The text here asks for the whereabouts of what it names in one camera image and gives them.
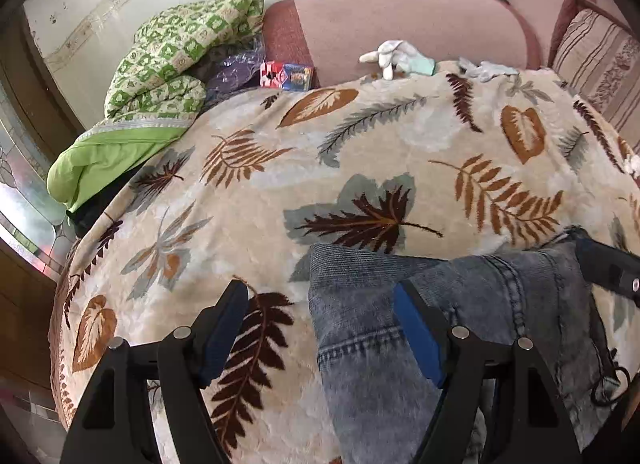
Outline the grey blue denim pants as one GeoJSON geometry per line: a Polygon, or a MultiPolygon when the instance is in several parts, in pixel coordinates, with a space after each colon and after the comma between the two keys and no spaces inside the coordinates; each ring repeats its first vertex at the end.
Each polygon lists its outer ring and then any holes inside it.
{"type": "MultiPolygon", "coordinates": [[[[573,425],[578,463],[629,455],[639,426],[628,398],[613,394],[629,374],[608,349],[597,284],[582,276],[569,230],[536,250],[450,261],[317,244],[309,276],[317,362],[344,462],[415,463],[435,412],[440,390],[394,314],[394,290],[405,281],[452,327],[492,343],[533,342],[573,425]]],[[[486,380],[461,463],[481,463],[494,395],[486,380]]]]}

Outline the beige leaf pattern blanket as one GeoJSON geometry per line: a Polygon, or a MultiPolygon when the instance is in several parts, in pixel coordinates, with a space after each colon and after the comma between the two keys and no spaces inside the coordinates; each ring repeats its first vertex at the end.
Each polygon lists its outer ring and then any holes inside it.
{"type": "MultiPolygon", "coordinates": [[[[239,280],[240,332],[201,391],[227,463],[346,463],[317,362],[312,247],[450,261],[580,227],[639,257],[628,150],[549,70],[480,83],[444,62],[434,76],[236,95],[145,165],[76,247],[51,325],[61,421],[68,432],[111,339],[159,342],[239,280]]],[[[626,397],[639,307],[592,294],[626,397]]],[[[148,391],[160,463],[181,463],[160,383],[148,391]]]]}

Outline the striped beige pillow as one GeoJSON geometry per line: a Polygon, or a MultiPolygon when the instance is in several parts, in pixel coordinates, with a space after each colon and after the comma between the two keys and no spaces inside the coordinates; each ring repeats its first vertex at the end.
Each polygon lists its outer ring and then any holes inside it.
{"type": "Polygon", "coordinates": [[[639,41],[591,8],[570,21],[552,69],[639,150],[639,41]]]}

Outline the white glove flat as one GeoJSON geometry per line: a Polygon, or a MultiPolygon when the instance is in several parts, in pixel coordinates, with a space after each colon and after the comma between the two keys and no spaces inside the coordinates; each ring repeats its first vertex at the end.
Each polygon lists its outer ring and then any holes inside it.
{"type": "Polygon", "coordinates": [[[475,79],[480,83],[486,83],[496,76],[516,76],[518,69],[505,65],[494,64],[493,62],[483,60],[479,65],[464,57],[458,60],[458,66],[463,74],[469,79],[475,79]]]}

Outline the white glove with teal cloth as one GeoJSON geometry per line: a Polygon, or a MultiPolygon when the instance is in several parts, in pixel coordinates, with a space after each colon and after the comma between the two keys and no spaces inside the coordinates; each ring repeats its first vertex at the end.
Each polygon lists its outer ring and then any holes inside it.
{"type": "Polygon", "coordinates": [[[425,57],[416,47],[404,40],[388,40],[376,50],[359,57],[360,64],[377,64],[384,80],[393,80],[396,72],[432,76],[436,61],[425,57]]]}

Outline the stained glass wooden door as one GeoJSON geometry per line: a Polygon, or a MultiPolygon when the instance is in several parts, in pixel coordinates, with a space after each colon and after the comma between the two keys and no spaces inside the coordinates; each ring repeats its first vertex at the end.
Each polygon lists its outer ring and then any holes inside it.
{"type": "Polygon", "coordinates": [[[24,8],[1,16],[1,396],[56,418],[48,331],[75,241],[47,191],[84,128],[55,84],[24,8]]]}

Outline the green patterned quilt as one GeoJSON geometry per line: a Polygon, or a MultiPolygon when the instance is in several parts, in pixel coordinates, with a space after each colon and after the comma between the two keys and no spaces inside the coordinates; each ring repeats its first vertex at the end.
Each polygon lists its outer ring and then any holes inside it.
{"type": "Polygon", "coordinates": [[[201,112],[205,84],[189,69],[214,47],[262,31],[265,0],[210,0],[164,9],[137,30],[115,70],[102,120],[51,165],[47,191],[73,212],[179,139],[201,112]]]}

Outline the pink bolster cushion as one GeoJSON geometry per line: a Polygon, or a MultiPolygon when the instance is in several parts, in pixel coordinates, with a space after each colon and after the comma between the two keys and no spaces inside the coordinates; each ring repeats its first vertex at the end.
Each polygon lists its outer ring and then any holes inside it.
{"type": "Polygon", "coordinates": [[[437,61],[541,64],[533,29],[500,0],[284,0],[266,10],[262,34],[268,59],[314,67],[317,87],[374,72],[358,58],[386,40],[437,61]]]}

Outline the small colourful box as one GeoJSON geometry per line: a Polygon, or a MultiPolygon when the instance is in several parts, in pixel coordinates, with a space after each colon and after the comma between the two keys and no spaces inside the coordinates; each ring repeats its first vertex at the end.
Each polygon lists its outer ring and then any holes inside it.
{"type": "Polygon", "coordinates": [[[260,65],[259,74],[261,87],[306,92],[311,89],[314,68],[287,62],[266,61],[260,65]]]}

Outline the purple plastic bag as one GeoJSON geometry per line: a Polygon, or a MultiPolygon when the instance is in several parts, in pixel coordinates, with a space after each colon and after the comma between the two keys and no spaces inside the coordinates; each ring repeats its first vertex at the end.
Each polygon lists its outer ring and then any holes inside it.
{"type": "Polygon", "coordinates": [[[205,86],[205,112],[233,95],[259,86],[259,70],[266,60],[261,33],[240,42],[212,47],[186,74],[205,86]]]}

